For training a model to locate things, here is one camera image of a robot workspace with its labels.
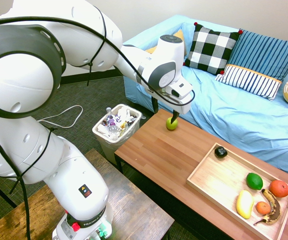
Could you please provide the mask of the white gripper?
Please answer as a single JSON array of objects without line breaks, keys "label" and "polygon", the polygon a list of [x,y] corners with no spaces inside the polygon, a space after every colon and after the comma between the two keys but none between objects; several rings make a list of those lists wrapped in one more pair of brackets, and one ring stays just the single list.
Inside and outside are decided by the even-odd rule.
[{"label": "white gripper", "polygon": [[153,112],[155,114],[157,114],[159,111],[159,102],[164,103],[166,106],[173,110],[170,120],[171,124],[173,124],[173,122],[179,117],[180,114],[186,114],[190,110],[191,102],[194,99],[190,93],[183,99],[179,99],[178,97],[161,90],[156,92],[150,89],[145,89],[145,92],[151,95],[151,103]]}]

